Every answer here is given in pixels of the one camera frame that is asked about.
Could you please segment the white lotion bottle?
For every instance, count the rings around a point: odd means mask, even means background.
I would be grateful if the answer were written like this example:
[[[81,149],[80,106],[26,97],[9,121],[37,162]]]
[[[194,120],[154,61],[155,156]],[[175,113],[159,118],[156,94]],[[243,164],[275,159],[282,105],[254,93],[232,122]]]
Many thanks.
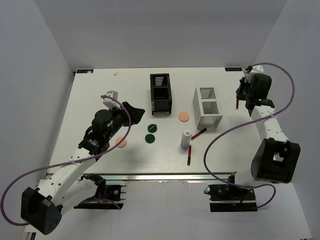
[[[192,138],[191,131],[190,130],[185,130],[182,133],[182,136],[181,136],[180,147],[182,149],[187,149],[189,147],[189,145],[190,145],[191,138]]]

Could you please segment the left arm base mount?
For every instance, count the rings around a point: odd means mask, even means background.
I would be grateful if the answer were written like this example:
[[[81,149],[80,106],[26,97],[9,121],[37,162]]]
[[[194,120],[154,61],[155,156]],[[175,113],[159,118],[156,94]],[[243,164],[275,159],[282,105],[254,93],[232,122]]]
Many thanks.
[[[121,210],[126,199],[127,184],[116,175],[85,174],[81,180],[93,183],[94,195],[86,197],[74,209]]]

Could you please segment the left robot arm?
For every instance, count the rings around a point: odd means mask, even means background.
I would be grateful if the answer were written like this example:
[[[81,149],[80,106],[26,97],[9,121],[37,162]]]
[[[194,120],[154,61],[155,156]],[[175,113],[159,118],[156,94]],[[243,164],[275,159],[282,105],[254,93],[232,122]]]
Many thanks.
[[[88,199],[102,199],[107,193],[105,179],[84,172],[109,149],[110,140],[121,127],[138,124],[144,113],[144,109],[132,107],[126,101],[121,107],[97,111],[68,164],[36,188],[24,190],[21,218],[43,235],[48,235],[73,207]]]

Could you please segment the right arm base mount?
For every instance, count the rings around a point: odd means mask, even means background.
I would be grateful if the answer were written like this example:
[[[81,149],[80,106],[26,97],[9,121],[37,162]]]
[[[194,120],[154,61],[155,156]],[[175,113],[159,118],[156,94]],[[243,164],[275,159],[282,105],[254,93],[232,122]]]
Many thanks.
[[[257,212],[254,190],[229,184],[210,184],[203,193],[209,196],[212,213]]]

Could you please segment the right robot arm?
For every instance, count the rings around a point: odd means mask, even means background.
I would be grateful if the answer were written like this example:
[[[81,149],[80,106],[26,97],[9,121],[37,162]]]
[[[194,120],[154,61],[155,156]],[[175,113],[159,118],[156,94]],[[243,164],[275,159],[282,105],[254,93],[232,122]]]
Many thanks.
[[[236,200],[244,193],[243,186],[290,183],[301,152],[300,145],[289,141],[276,119],[275,106],[268,99],[272,79],[263,73],[249,73],[240,80],[237,101],[245,108],[258,130],[261,144],[248,170],[237,172],[234,182],[225,188],[226,195]]]

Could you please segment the red lip gloss tube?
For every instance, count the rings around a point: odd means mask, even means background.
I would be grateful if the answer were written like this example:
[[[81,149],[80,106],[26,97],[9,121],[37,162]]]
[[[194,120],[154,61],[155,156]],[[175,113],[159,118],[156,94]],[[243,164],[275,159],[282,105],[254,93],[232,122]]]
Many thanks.
[[[206,132],[207,131],[207,128],[203,128],[202,130],[200,130],[199,132],[197,132],[195,135],[193,135],[192,137],[191,137],[191,140],[194,140],[194,139],[196,139],[197,137],[199,137],[200,135],[202,135],[204,132]]]
[[[236,109],[236,110],[239,109],[239,102],[240,102],[240,101],[239,101],[239,99],[237,98],[237,99],[236,99],[236,104],[235,104],[235,109]]]
[[[191,156],[192,156],[192,146],[188,146],[188,157],[187,157],[187,166],[190,166],[191,164]]]

